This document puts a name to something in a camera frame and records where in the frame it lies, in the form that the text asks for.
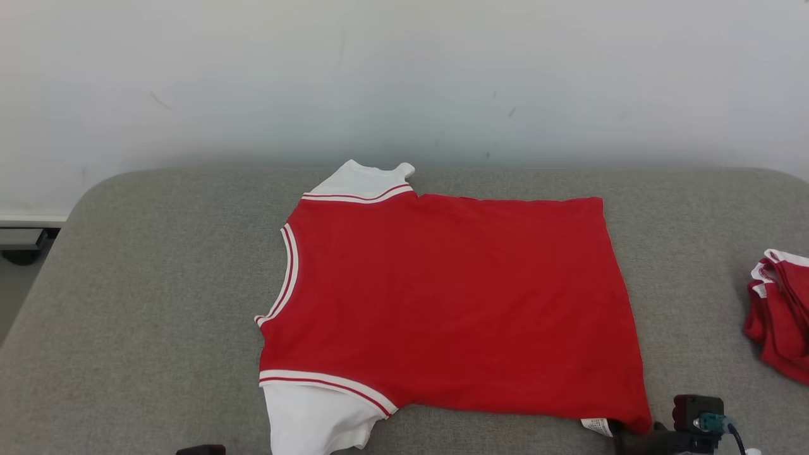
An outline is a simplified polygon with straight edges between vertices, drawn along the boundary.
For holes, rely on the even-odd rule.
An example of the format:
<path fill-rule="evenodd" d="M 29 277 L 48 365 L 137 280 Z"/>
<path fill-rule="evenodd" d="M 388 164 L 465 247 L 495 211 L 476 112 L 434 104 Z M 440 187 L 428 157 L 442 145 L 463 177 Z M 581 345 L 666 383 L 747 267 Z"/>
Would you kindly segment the black furniture foot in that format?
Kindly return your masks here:
<path fill-rule="evenodd" d="M 60 232 L 58 227 L 0 227 L 0 257 L 17 266 L 33 265 Z"/>

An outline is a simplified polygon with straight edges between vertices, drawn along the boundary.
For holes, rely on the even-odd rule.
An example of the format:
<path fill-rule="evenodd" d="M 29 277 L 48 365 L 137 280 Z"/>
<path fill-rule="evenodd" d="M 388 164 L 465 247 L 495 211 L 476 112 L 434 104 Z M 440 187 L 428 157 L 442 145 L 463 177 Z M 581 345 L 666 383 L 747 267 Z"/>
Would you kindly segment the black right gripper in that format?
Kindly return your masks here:
<path fill-rule="evenodd" d="M 628 431 L 616 420 L 610 421 L 615 455 L 714 455 L 720 434 L 670 431 L 656 422 L 645 435 Z"/>

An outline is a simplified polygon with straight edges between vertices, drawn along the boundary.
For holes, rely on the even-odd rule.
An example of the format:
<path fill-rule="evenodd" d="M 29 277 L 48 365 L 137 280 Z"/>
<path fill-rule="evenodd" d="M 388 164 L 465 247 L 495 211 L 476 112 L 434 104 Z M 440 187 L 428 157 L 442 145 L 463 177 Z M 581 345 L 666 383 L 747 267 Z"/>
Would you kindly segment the white skirting board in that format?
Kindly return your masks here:
<path fill-rule="evenodd" d="M 3 215 L 0 228 L 57 228 L 61 229 L 68 219 L 60 215 Z"/>

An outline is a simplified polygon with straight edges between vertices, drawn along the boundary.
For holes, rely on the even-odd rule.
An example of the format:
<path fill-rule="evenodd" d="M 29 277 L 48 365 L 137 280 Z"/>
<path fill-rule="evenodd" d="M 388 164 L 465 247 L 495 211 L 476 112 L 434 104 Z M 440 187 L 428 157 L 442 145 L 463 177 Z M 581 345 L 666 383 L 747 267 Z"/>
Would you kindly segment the red shorts with white stripes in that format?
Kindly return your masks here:
<path fill-rule="evenodd" d="M 809 386 L 809 257 L 766 250 L 751 278 L 743 333 L 766 365 Z"/>

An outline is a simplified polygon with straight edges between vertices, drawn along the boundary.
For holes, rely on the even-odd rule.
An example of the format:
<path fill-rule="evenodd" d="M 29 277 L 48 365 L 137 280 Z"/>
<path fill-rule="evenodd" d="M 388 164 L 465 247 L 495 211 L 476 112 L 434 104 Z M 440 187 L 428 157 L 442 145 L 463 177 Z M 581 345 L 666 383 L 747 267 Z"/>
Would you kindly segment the red shirt with white sleeves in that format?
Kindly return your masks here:
<path fill-rule="evenodd" d="M 601 198 L 418 194 L 414 167 L 343 164 L 281 228 L 255 317 L 272 455 L 364 447 L 409 405 L 650 430 Z"/>

